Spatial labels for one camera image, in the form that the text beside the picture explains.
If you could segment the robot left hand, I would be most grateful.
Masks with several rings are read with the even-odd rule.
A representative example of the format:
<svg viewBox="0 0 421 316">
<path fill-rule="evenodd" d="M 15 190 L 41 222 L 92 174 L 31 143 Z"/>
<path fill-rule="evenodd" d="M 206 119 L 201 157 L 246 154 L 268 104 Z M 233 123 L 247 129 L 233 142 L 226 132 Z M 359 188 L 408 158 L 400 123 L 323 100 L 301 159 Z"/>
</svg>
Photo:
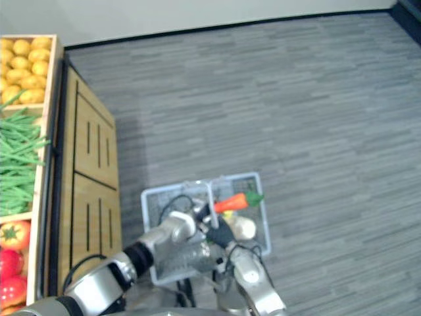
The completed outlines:
<svg viewBox="0 0 421 316">
<path fill-rule="evenodd" d="M 218 217 L 213 217 L 209 204 L 204 200 L 193 198 L 192 211 L 197 228 L 205 235 L 208 242 L 217 244 L 217 233 L 221 224 Z"/>
</svg>

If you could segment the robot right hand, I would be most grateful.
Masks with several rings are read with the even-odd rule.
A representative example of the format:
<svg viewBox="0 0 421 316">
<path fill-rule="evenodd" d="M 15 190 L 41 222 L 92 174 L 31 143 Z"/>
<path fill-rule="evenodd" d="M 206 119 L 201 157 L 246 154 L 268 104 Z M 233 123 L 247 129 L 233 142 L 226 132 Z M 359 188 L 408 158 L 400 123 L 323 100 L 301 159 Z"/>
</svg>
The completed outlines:
<svg viewBox="0 0 421 316">
<path fill-rule="evenodd" d="M 206 237 L 223 249 L 226 249 L 232 242 L 236 243 L 236 238 L 231 228 L 222 217 L 218 218 L 218 228 L 209 227 Z"/>
</svg>

